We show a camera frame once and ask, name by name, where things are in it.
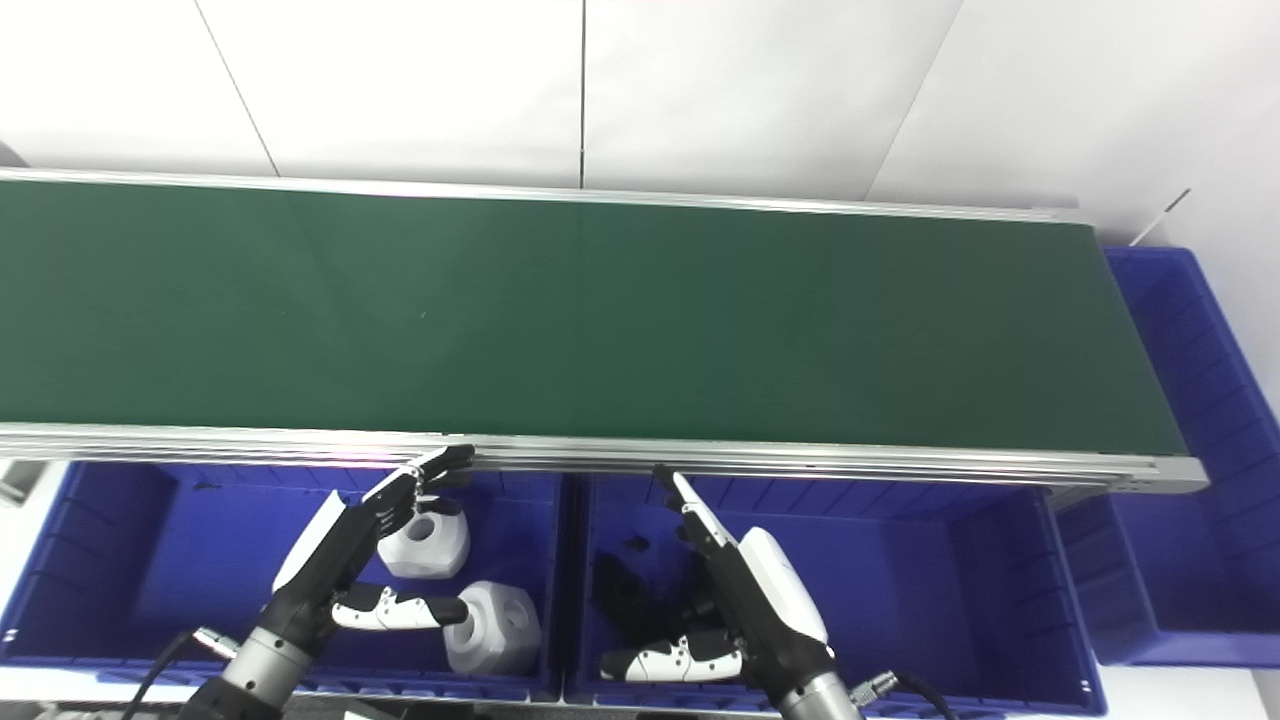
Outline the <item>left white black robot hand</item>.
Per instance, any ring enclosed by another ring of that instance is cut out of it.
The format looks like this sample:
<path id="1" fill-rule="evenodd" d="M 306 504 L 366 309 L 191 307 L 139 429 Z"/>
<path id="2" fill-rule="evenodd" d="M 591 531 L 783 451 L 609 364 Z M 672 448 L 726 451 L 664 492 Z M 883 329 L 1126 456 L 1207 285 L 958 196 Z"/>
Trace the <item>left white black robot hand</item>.
<path id="1" fill-rule="evenodd" d="M 378 482 L 357 503 L 332 493 L 303 529 L 271 585 L 253 637 L 316 659 L 335 629 L 430 630 L 468 619 L 457 597 L 426 597 L 358 582 L 378 544 L 407 527 L 421 498 L 462 486 L 474 445 L 449 445 L 420 455 Z"/>

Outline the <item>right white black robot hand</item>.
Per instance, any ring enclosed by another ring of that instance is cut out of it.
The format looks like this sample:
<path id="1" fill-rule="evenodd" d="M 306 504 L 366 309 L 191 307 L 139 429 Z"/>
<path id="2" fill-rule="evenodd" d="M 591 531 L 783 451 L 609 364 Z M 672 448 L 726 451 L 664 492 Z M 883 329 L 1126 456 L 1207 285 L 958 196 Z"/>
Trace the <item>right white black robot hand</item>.
<path id="1" fill-rule="evenodd" d="M 605 653 L 602 678 L 627 683 L 740 679 L 781 712 L 838 683 L 826 623 L 780 542 L 760 527 L 735 537 L 686 475 L 657 464 L 653 479 L 680 516 L 678 536 L 694 548 L 723 621 L 634 650 Z"/>

